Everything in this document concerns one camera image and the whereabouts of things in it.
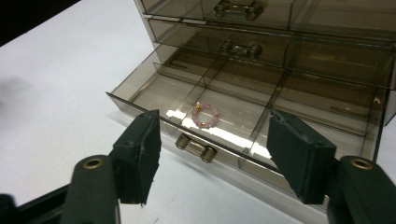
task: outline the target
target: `dark background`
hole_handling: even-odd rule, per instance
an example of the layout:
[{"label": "dark background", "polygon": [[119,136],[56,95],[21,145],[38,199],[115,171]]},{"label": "dark background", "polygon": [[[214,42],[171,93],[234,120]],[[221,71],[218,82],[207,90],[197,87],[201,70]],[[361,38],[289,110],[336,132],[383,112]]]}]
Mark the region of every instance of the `dark background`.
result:
[{"label": "dark background", "polygon": [[0,46],[79,0],[0,0]]}]

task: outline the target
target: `metal drawer handle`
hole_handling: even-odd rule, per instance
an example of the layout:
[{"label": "metal drawer handle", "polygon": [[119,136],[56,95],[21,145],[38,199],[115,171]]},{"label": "metal drawer handle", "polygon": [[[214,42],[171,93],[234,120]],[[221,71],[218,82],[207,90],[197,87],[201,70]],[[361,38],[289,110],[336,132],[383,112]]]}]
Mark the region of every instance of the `metal drawer handle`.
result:
[{"label": "metal drawer handle", "polygon": [[252,46],[243,46],[243,45],[236,45],[231,40],[225,40],[220,50],[222,54],[229,56],[229,57],[244,57],[250,60],[258,59],[262,54],[262,47],[259,45],[252,45]]},{"label": "metal drawer handle", "polygon": [[253,1],[249,6],[232,4],[230,0],[221,0],[214,8],[216,16],[221,18],[226,13],[242,13],[248,21],[255,21],[264,11],[261,1]]},{"label": "metal drawer handle", "polygon": [[190,153],[199,156],[202,161],[210,163],[215,159],[218,152],[210,146],[191,140],[186,134],[182,133],[175,142],[175,145],[181,150],[187,150]]}]

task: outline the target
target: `plastic drawer organizer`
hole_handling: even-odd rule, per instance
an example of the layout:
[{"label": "plastic drawer organizer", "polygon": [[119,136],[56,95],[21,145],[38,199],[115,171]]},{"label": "plastic drawer organizer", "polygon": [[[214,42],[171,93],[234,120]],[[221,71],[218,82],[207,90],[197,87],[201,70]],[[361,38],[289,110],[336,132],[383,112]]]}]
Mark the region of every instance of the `plastic drawer organizer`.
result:
[{"label": "plastic drawer organizer", "polygon": [[396,112],[394,0],[136,0],[155,51],[109,96],[203,161],[285,191],[266,149],[271,110],[375,161]]}]

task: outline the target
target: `ring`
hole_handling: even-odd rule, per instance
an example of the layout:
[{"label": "ring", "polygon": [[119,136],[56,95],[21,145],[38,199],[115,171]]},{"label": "ring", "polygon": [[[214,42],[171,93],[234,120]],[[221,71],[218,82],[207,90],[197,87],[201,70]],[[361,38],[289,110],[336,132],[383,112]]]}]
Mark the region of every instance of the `ring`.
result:
[{"label": "ring", "polygon": [[[198,114],[201,112],[202,109],[212,110],[213,118],[210,121],[202,122],[198,120]],[[215,108],[212,105],[200,105],[199,103],[197,103],[192,111],[192,121],[195,123],[195,125],[198,128],[206,128],[206,129],[212,128],[219,121],[219,111],[217,108]]]}]

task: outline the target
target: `white table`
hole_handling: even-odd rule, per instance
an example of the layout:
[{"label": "white table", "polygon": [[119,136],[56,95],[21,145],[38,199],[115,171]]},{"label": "white table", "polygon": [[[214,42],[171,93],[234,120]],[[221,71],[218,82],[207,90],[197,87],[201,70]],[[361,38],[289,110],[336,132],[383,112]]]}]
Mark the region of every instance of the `white table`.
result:
[{"label": "white table", "polygon": [[[132,0],[82,0],[0,48],[0,192],[27,203],[108,154],[131,119],[105,91],[152,50]],[[395,130],[384,129],[378,158],[394,182]],[[174,146],[164,137],[163,147]],[[148,205],[121,207],[124,223],[299,223],[166,149],[160,165]]]}]

